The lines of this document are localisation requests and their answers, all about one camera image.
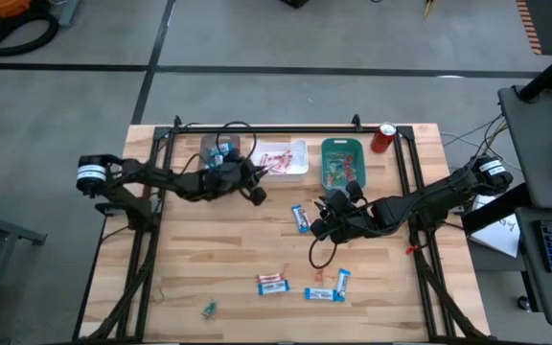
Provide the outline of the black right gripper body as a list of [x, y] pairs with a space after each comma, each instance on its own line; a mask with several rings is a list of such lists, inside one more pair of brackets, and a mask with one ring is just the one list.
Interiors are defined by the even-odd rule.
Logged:
[[326, 237], [333, 243], [376, 238], [380, 235], [369, 214], [349, 201], [329, 200], [326, 202], [326, 212]]

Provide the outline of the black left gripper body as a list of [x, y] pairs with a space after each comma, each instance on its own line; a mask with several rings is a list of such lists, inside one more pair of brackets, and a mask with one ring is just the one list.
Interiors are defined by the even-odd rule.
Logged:
[[239, 192], [251, 199], [253, 163], [248, 159], [225, 160], [220, 166], [194, 172], [198, 187], [194, 200], [214, 200]]

